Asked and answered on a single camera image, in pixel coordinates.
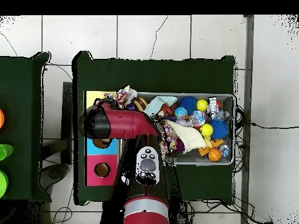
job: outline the green cup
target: green cup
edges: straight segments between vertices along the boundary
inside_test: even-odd
[[[0,171],[0,198],[2,198],[2,196],[5,194],[7,186],[8,186],[7,175],[3,171]]]
[[[4,160],[13,154],[15,149],[10,144],[0,144],[0,160]]]

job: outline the floor crack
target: floor crack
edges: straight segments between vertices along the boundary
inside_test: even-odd
[[[164,23],[166,22],[167,18],[168,18],[168,15],[166,16],[166,18],[165,18],[164,22],[162,23],[161,27],[164,25]],[[159,32],[159,30],[161,29],[161,27],[159,27],[159,29],[158,29],[158,30],[156,31],[156,33],[155,33],[155,34],[156,34],[156,39],[155,39],[154,45],[152,46],[152,54],[151,54],[150,59],[152,58],[152,55],[153,55],[153,53],[154,53],[155,43],[156,43],[156,41],[157,41],[157,33]]]

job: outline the blue panel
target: blue panel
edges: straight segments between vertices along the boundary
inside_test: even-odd
[[[108,148],[97,148],[91,139],[87,139],[87,154],[88,155],[116,155],[117,154],[117,139],[113,139]]]

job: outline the green table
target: green table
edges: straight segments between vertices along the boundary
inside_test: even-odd
[[[0,161],[9,185],[2,200],[51,201],[39,186],[41,166],[41,73],[48,53],[32,58],[0,57],[0,109],[5,115],[0,144],[15,148]]]
[[[221,60],[188,59],[184,61],[133,61],[125,59],[91,59],[89,53],[79,52],[73,59],[73,91],[77,97],[74,106],[74,121],[84,110],[84,91],[115,91],[124,85],[130,85],[138,92],[162,93],[228,93],[234,94],[233,57]],[[74,148],[78,148],[78,157],[74,154],[74,176],[78,182],[75,196],[81,203],[106,201],[111,187],[84,186],[84,138],[74,132]],[[232,171],[229,166],[178,165],[178,177],[182,199],[210,200],[222,199],[232,203]]]

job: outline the yellow panel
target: yellow panel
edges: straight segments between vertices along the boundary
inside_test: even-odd
[[[105,93],[112,93],[116,95],[116,92],[104,92],[104,91],[86,91],[86,108],[93,105],[96,98],[104,98]]]

